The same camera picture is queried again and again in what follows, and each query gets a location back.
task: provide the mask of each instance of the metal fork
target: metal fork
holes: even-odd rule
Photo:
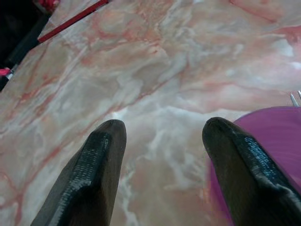
[[[300,90],[298,91],[298,95],[301,99],[301,91]],[[292,103],[293,103],[294,107],[300,107],[300,105],[298,104],[296,98],[293,96],[292,93],[291,93],[291,100],[292,100]]]

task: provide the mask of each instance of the pink marble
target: pink marble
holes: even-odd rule
[[[300,8],[114,0],[36,47],[0,94],[0,221],[29,225],[88,134],[115,118],[128,142],[111,225],[225,224],[207,195],[201,130],[213,116],[291,105]]]

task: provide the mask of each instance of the marble veining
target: marble veining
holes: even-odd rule
[[[62,1],[46,30],[92,1]],[[33,49],[0,94],[0,219],[29,225],[88,134],[123,120],[113,226],[225,225],[201,130],[291,105],[299,0],[113,0]]]

